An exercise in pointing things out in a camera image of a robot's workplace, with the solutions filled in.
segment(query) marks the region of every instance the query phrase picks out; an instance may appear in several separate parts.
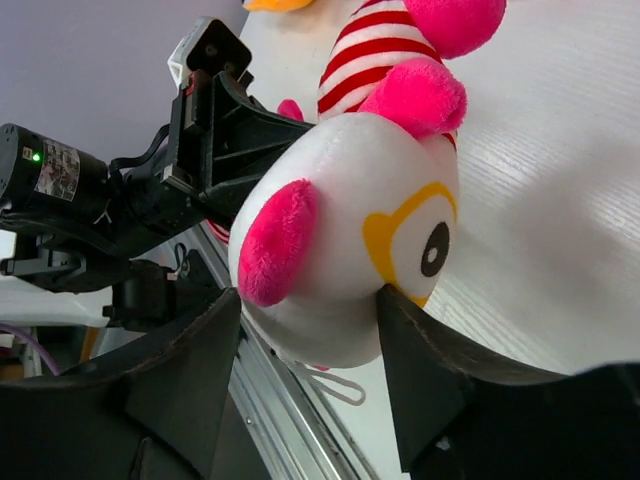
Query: yellow eye outline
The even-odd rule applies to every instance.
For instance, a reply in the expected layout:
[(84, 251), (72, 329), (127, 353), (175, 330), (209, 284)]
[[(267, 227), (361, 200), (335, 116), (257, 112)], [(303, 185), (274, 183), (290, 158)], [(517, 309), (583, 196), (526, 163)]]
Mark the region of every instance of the yellow eye outline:
[(362, 236), (369, 252), (369, 258), (373, 262), (378, 274), (384, 280), (407, 295), (420, 308), (424, 307), (429, 297), (413, 297), (403, 291), (398, 285), (396, 271), (393, 266), (391, 255), (391, 243), (396, 231), (420, 205), (433, 197), (442, 196), (447, 199), (453, 209), (455, 223), (458, 223), (458, 207), (455, 197), (449, 189), (440, 182), (425, 185), (416, 193), (411, 195), (395, 212), (391, 215), (385, 213), (372, 213), (367, 216), (362, 225)]

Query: yellow object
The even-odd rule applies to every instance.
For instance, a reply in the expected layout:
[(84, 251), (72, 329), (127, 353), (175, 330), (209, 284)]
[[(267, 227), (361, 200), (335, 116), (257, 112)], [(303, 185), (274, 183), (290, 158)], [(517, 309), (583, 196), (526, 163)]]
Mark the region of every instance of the yellow object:
[(310, 5), (313, 0), (250, 0), (244, 6), (250, 12), (290, 12)]
[(448, 200), (453, 209), (455, 221), (457, 222), (458, 207), (454, 196), (447, 187), (436, 182), (426, 185), (414, 193), (391, 215), (384, 213), (369, 215), (362, 226), (362, 235), (367, 250), (369, 251), (369, 257), (382, 279), (385, 283), (393, 285), (407, 295), (420, 308), (426, 305), (429, 297), (413, 297), (408, 295), (407, 292), (404, 292), (401, 285), (398, 285), (398, 278), (395, 268), (393, 267), (393, 258), (391, 256), (391, 242), (396, 230), (404, 223), (407, 217), (420, 205), (436, 195), (441, 195)]

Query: black pupil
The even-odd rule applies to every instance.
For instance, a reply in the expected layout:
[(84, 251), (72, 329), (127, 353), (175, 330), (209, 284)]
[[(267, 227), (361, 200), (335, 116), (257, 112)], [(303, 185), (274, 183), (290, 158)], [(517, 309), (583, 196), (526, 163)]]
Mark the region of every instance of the black pupil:
[(440, 273), (449, 254), (449, 242), (449, 227), (444, 222), (439, 223), (431, 232), (422, 254), (420, 270), (425, 277), (435, 277)]

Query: label sticker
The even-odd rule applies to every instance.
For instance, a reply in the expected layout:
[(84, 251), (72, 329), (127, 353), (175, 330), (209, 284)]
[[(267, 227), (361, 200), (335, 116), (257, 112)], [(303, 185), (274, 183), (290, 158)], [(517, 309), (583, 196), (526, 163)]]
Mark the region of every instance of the label sticker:
[(31, 160), (32, 157), (33, 150), (31, 150), (29, 147), (22, 147), (22, 158), (24, 160)]
[(43, 139), (44, 160), (35, 191), (72, 202), (80, 180), (80, 156), (75, 148)]

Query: stuffed animal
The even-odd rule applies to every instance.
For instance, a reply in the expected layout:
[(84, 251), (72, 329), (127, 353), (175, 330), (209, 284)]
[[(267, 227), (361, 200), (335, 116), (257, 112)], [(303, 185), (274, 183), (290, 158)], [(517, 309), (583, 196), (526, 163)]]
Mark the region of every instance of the stuffed animal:
[[(320, 81), (319, 124), (249, 195), (229, 242), (249, 320), (282, 357), (351, 368), (380, 355), (375, 294), (423, 307), (458, 219), (464, 87), (443, 58), (473, 51), (505, 0), (369, 0)], [(295, 102), (280, 113), (301, 117)]]
[(291, 12), (310, 5), (313, 0), (250, 0), (244, 8), (250, 12)]

